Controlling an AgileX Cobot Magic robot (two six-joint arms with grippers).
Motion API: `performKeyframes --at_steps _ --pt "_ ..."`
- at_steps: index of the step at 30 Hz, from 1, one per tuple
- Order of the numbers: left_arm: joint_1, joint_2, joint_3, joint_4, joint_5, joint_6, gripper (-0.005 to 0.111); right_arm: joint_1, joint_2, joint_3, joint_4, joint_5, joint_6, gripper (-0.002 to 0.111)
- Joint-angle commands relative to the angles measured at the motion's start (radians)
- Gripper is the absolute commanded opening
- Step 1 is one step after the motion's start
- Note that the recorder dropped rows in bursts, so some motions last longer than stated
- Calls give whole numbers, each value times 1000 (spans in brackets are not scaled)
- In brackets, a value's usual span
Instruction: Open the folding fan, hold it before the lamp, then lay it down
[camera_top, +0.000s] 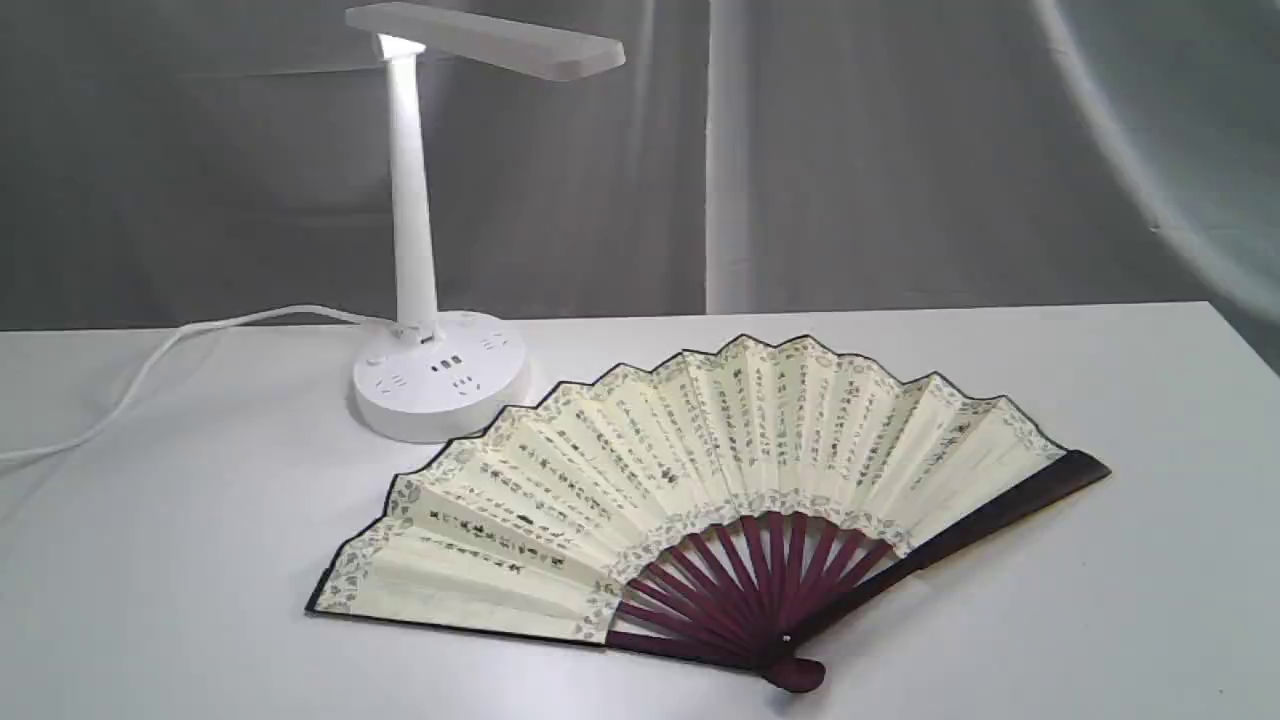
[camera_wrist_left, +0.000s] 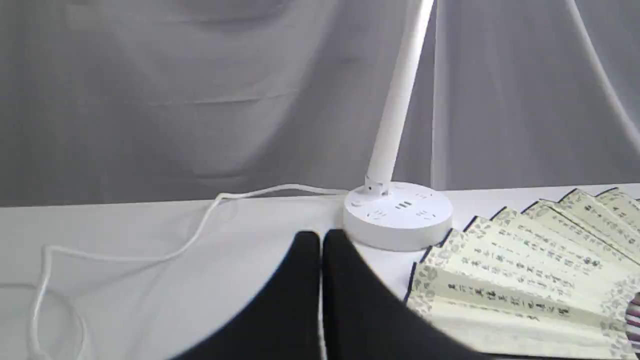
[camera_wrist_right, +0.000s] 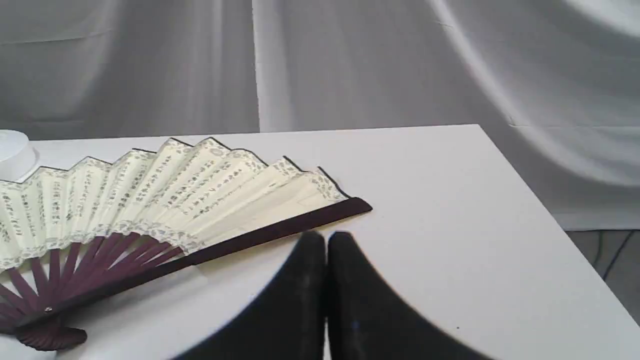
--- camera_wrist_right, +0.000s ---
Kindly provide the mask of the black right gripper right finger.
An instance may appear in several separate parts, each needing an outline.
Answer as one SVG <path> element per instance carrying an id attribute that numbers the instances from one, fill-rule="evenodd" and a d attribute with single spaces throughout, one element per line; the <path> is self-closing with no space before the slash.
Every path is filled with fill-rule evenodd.
<path id="1" fill-rule="evenodd" d="M 349 232 L 327 242 L 327 335 L 334 360 L 485 360 L 388 285 Z"/>

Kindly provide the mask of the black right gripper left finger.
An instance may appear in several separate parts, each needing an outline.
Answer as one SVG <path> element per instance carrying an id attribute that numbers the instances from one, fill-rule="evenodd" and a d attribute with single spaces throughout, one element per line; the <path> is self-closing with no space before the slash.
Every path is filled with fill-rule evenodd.
<path id="1" fill-rule="evenodd" d="M 322 295 L 326 243 L 302 233 L 265 289 L 216 333 L 177 356 L 179 360 L 322 360 Z"/>

